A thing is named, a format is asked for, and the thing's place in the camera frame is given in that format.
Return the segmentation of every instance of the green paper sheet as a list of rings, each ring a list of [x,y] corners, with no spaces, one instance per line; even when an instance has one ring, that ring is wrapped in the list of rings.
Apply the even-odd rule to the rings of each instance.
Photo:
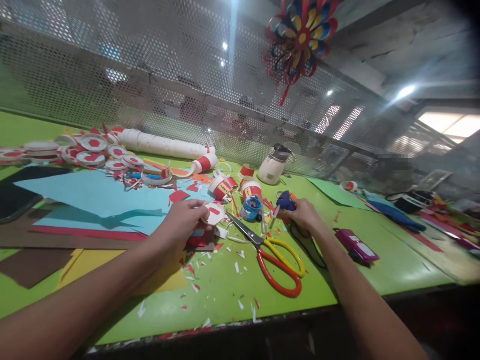
[[[373,211],[365,203],[355,197],[348,191],[343,190],[339,185],[323,181],[315,178],[308,178],[313,185],[315,185],[322,193],[327,195],[330,199],[337,202],[340,205],[348,206],[351,208],[357,208],[362,210]]]

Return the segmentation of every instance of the scissors blade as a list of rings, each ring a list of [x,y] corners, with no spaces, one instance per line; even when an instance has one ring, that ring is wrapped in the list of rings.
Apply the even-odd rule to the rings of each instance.
[[[226,211],[226,215],[233,221],[235,226],[255,245],[262,245],[264,243],[264,239],[250,230],[246,225],[244,225],[241,221],[239,221],[236,217],[234,217],[231,213]]]

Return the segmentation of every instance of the scissors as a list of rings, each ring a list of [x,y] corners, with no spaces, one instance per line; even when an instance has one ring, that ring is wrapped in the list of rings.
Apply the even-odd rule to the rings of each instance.
[[[257,259],[258,263],[260,264],[261,271],[263,275],[265,275],[267,281],[270,283],[270,285],[273,286],[275,290],[277,290],[280,294],[285,295],[286,297],[289,298],[296,298],[300,295],[302,292],[302,282],[300,281],[300,278],[303,278],[305,275],[305,266],[302,260],[300,260],[299,255],[293,250],[287,243],[276,240],[274,238],[267,238],[267,239],[262,239],[260,236],[255,234],[252,230],[250,230],[246,225],[244,225],[242,222],[240,222],[237,218],[235,218],[231,213],[226,211],[227,216],[233,221],[235,226],[254,244],[255,249],[257,251]],[[275,245],[281,246],[285,249],[287,249],[295,258],[296,262],[298,263],[298,266],[300,267],[300,270],[296,270],[288,261],[283,257],[281,253],[275,248]],[[277,260],[275,257],[272,255],[268,254],[265,252],[261,246],[266,245],[272,253],[275,254],[275,256],[280,260]],[[293,290],[284,288],[281,286],[273,277],[270,275],[269,270],[267,269],[267,266],[265,265],[265,260],[267,259],[269,262],[274,264],[276,267],[281,269],[283,272],[285,272],[289,277],[295,281],[296,288]]]

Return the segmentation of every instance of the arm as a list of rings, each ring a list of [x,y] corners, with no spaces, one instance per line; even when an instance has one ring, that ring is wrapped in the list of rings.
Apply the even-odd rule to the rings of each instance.
[[[296,211],[284,211],[308,230],[328,266],[353,333],[373,360],[428,359],[418,341],[363,276],[308,200],[294,201]]]
[[[1,320],[0,354],[6,359],[69,359],[162,264],[181,258],[199,219],[208,216],[204,203],[174,204],[142,245]]]

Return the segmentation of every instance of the perforated metal panel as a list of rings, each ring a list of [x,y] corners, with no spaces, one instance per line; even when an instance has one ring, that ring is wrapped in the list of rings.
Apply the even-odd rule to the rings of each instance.
[[[297,155],[288,171],[326,179],[362,168],[344,175],[360,181],[377,154],[415,156],[434,139],[324,64],[281,107],[286,86],[263,62],[267,24],[232,17],[225,4],[0,0],[0,107],[214,145],[240,163],[259,165],[287,143]]]

